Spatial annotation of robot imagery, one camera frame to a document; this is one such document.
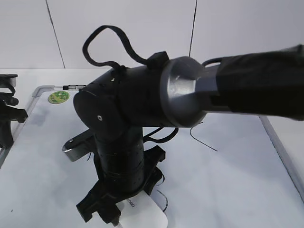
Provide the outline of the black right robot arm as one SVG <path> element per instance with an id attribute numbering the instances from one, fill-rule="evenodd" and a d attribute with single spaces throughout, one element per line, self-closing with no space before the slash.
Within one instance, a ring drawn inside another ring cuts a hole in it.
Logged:
<path id="1" fill-rule="evenodd" d="M 304 118 L 304 47 L 221 57 L 199 63 L 162 57 L 157 66 L 120 66 L 74 96 L 74 108 L 95 142 L 98 181 L 77 209 L 89 221 L 97 212 L 118 224 L 117 203 L 151 193 L 165 158 L 159 146 L 144 150 L 144 127 L 196 126 L 208 113 Z"/>

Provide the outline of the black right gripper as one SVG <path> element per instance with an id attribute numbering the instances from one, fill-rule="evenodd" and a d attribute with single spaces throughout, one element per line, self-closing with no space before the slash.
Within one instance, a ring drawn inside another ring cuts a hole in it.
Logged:
<path id="1" fill-rule="evenodd" d="M 128 156 L 110 156 L 100 161 L 99 180 L 77 204 L 82 219 L 88 222 L 97 212 L 106 223 L 118 225 L 121 211 L 116 203 L 144 191 L 151 194 L 162 172 L 156 167 L 165 159 L 165 151 L 159 147 L 143 151 L 136 149 Z"/>

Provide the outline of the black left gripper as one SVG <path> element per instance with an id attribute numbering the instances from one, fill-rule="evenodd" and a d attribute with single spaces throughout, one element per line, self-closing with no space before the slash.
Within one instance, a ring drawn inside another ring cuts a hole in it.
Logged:
<path id="1" fill-rule="evenodd" d="M 15 89 L 11 93 L 0 93 L 0 147 L 9 148 L 13 145 L 14 140 L 11 132 L 11 122 L 17 121 L 24 123 L 28 117 L 25 109 L 18 109 L 16 106 L 19 100 L 14 97 Z"/>

